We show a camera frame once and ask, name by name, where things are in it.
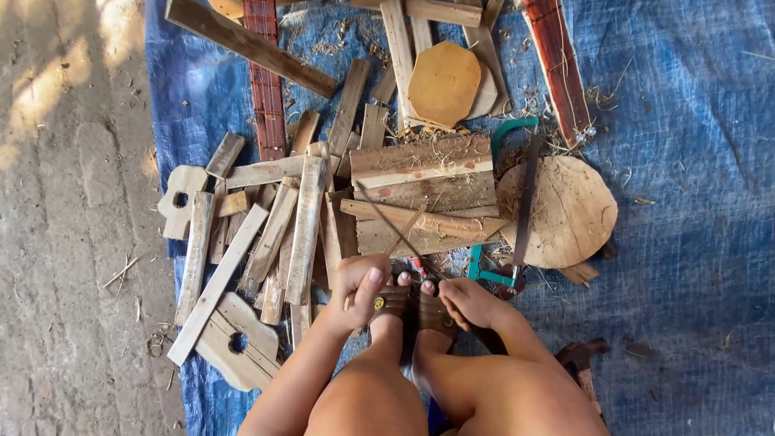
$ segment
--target nail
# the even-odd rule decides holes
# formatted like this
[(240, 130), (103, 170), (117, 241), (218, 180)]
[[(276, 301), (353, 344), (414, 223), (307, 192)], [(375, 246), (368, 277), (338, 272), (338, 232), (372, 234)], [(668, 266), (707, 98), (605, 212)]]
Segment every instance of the nail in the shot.
[(369, 270), (369, 280), (372, 282), (379, 282), (382, 280), (382, 270), (372, 267), (372, 269)]

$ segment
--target octagonal wooden piece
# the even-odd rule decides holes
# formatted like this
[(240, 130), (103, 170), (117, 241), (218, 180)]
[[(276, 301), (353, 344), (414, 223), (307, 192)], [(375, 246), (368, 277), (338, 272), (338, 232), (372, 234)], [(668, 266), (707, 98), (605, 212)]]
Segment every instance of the octagonal wooden piece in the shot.
[(408, 97), (419, 119), (455, 127), (477, 96), (481, 67), (476, 55), (444, 41), (417, 55)]

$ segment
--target foot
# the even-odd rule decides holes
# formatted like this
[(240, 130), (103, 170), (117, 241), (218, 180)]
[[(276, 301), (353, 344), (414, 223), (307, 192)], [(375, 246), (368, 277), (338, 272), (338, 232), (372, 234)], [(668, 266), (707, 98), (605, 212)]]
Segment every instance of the foot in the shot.
[[(388, 285), (393, 284), (393, 278), (387, 281)], [(408, 272), (402, 272), (398, 276), (399, 286), (408, 286), (412, 283), (412, 276)], [(391, 350), (391, 356), (395, 355), (396, 362), (401, 357), (401, 343), (403, 341), (404, 321), (395, 315), (386, 313), (371, 321), (369, 324), (369, 333), (371, 334), (371, 347), (387, 347)]]
[[(425, 280), (420, 286), (420, 292), (433, 295), (436, 287), (429, 280)], [(412, 355), (412, 379), (415, 385), (430, 392), (429, 385), (425, 380), (424, 373), (427, 361), (435, 355), (446, 354), (452, 346), (453, 339), (444, 333), (436, 330), (423, 329), (417, 332), (417, 342), (415, 343), (415, 352)]]

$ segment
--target leg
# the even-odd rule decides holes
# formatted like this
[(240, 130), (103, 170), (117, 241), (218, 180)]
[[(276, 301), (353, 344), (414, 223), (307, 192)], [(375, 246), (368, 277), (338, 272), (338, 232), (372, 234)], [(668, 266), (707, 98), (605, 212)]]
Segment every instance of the leg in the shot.
[[(423, 292), (433, 292), (423, 285)], [(446, 355), (450, 344), (438, 331), (419, 331), (412, 371), (460, 434), (608, 434), (559, 364)]]
[[(411, 277), (398, 278), (408, 285)], [(417, 388), (398, 367), (403, 322), (383, 315), (369, 326), (371, 345), (325, 388), (309, 418), (309, 434), (428, 434)]]

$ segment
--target person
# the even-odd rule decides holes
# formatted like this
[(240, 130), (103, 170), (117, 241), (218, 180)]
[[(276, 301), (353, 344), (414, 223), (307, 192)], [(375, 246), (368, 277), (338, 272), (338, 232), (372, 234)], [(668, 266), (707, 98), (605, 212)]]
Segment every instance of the person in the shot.
[[(386, 287), (389, 280), (391, 263), (383, 254), (341, 262), (329, 304), (258, 397), (238, 436), (427, 435), (418, 388), (431, 394), (461, 435), (608, 435), (590, 401), (520, 312), (470, 279), (442, 281), (439, 295), (470, 323), (495, 330), (508, 355), (448, 355), (456, 325), (449, 329), (447, 319), (444, 325), (429, 320), (428, 312), (432, 318), (446, 311), (425, 281), (412, 384), (399, 368), (403, 303), (395, 291), (401, 288)], [(398, 276), (399, 286), (411, 282), (407, 272)], [(352, 292), (354, 302), (344, 310)], [(345, 341), (369, 321), (369, 347), (331, 379)]]

